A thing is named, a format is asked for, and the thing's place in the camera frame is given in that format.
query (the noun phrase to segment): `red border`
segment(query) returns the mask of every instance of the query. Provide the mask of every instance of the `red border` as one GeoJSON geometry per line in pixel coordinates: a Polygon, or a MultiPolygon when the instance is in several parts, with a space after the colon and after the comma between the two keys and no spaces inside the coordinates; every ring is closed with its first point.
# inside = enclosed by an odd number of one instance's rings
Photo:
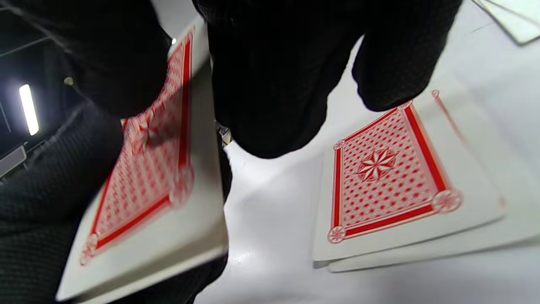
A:
{"type": "MultiPolygon", "coordinates": [[[[345,141],[347,142],[351,140],[352,138],[355,138],[357,135],[362,134],[363,132],[368,130],[370,127],[379,123],[386,117],[396,113],[397,111],[400,111],[400,110],[396,108],[387,112],[386,114],[382,115],[377,120],[374,120],[372,123],[370,123],[366,127],[357,131],[353,135],[347,137],[345,141]]],[[[436,157],[435,150],[433,149],[433,146],[431,145],[431,142],[429,141],[429,136],[424,130],[422,122],[419,119],[418,114],[416,113],[416,110],[414,109],[414,106],[410,105],[407,108],[403,109],[403,111],[407,118],[407,121],[409,122],[409,125],[411,126],[415,134],[415,137],[417,139],[418,145],[420,146],[420,149],[422,151],[426,164],[433,176],[433,180],[435,182],[435,186],[437,187],[437,191],[448,189],[450,184],[448,182],[446,174],[444,173],[443,168],[439,165],[440,162],[438,158],[436,157]]],[[[341,213],[340,189],[341,189],[341,179],[342,179],[341,158],[342,158],[342,148],[339,148],[335,151],[335,164],[339,164],[339,166],[335,166],[335,172],[334,172],[335,174],[334,175],[334,194],[333,194],[334,203],[332,206],[332,225],[330,227],[331,229],[336,226],[340,226],[340,223],[341,223],[341,214],[340,214],[341,213]]],[[[346,229],[345,239],[351,239],[360,235],[366,235],[366,234],[386,230],[392,227],[400,226],[400,225],[410,223],[419,219],[423,219],[425,217],[432,216],[434,214],[436,213],[434,212],[431,204],[424,204],[422,206],[416,207],[413,210],[410,210],[405,213],[401,213],[401,214],[398,214],[398,215],[395,215],[395,216],[392,216],[383,220],[379,220],[377,222],[372,222],[372,223],[364,224],[362,226],[346,229]]]]}
{"type": "MultiPolygon", "coordinates": [[[[179,154],[179,157],[178,157],[178,166],[179,166],[179,168],[182,168],[182,167],[186,166],[189,163],[189,157],[190,157],[190,152],[189,152],[189,149],[190,149],[190,143],[189,143],[189,141],[190,141],[190,128],[189,128],[189,125],[191,123],[191,121],[190,121],[190,98],[191,98],[190,93],[191,93],[191,90],[190,90],[189,81],[191,79],[191,73],[192,73],[192,70],[191,70],[192,69],[192,62],[191,62],[191,60],[192,60],[192,52],[193,52],[193,50],[192,50],[193,33],[192,32],[189,33],[186,36],[186,39],[187,39],[187,42],[186,42],[185,47],[184,47],[184,70],[183,70],[183,78],[182,78],[182,84],[181,84],[181,87],[182,87],[182,100],[181,100],[182,117],[181,117],[181,127],[180,127],[181,128],[181,131],[180,131],[180,147],[182,147],[182,145],[185,145],[186,149],[180,149],[180,154],[179,154]]],[[[124,132],[126,130],[128,120],[126,120],[124,122],[124,125],[123,125],[123,131],[124,132]]],[[[112,177],[112,174],[107,179],[107,183],[105,185],[105,190],[104,190],[103,195],[101,197],[101,200],[99,202],[98,213],[97,213],[97,216],[94,218],[94,223],[92,225],[91,234],[96,233],[98,219],[102,214],[103,203],[105,201],[105,197],[106,197],[107,191],[109,189],[109,184],[111,182],[111,177],[112,177]]],[[[161,200],[159,200],[158,202],[153,204],[149,209],[145,210],[144,212],[139,214],[137,217],[135,217],[130,222],[123,225],[121,228],[114,231],[110,235],[104,237],[101,240],[98,239],[96,249],[99,249],[99,248],[105,246],[109,242],[115,240],[117,237],[119,237],[119,236],[123,235],[124,233],[128,232],[131,228],[133,228],[134,226],[140,224],[140,222],[142,220],[144,220],[148,216],[152,215],[157,210],[161,209],[161,207],[163,207],[166,203],[168,203],[168,196],[165,196],[164,198],[162,198],[161,200]]]]}

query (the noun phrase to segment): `blurred card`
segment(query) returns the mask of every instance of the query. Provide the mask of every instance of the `blurred card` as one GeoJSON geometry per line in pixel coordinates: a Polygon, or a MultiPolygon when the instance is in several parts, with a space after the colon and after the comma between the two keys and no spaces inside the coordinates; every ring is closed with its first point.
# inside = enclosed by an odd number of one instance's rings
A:
{"type": "Polygon", "coordinates": [[[340,260],[333,272],[433,259],[498,247],[540,235],[540,195],[528,168],[500,138],[486,113],[450,78],[430,85],[433,101],[447,113],[502,193],[508,214],[500,221],[446,237],[340,260]]]}
{"type": "Polygon", "coordinates": [[[493,183],[444,111],[422,94],[326,154],[313,258],[404,246],[503,215],[493,183]]]}
{"type": "Polygon", "coordinates": [[[174,46],[160,96],[123,123],[124,147],[81,221],[58,300],[110,302],[226,252],[203,21],[174,46]]]}
{"type": "Polygon", "coordinates": [[[540,37],[540,1],[472,0],[519,44],[540,37]]]}

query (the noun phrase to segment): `red dot pattern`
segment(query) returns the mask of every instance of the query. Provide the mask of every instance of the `red dot pattern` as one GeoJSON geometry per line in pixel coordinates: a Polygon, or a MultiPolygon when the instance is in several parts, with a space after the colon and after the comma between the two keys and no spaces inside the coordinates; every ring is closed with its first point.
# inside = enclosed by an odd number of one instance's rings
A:
{"type": "Polygon", "coordinates": [[[423,204],[437,193],[414,133],[396,111],[343,146],[342,222],[345,227],[384,219],[423,204]],[[377,181],[362,181],[362,161],[374,150],[390,148],[394,167],[377,181]]]}

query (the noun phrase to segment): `dark background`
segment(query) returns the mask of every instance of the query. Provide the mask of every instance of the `dark background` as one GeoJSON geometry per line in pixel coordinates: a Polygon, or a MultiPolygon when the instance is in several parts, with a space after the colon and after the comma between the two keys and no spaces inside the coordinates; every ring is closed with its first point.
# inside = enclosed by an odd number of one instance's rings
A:
{"type": "Polygon", "coordinates": [[[82,99],[64,84],[63,53],[44,34],[0,10],[0,158],[24,144],[27,151],[49,138],[82,99]],[[39,131],[28,126],[19,88],[30,86],[39,131]]]}

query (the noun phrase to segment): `gloved hand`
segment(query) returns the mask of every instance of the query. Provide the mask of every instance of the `gloved hand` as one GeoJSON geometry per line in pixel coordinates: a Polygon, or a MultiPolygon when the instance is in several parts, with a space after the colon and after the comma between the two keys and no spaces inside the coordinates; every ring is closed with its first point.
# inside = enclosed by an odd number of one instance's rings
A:
{"type": "Polygon", "coordinates": [[[208,21],[217,120],[246,151],[272,158],[317,134],[362,35],[353,78],[366,107],[386,111],[420,94],[461,0],[193,3],[208,21]]]}

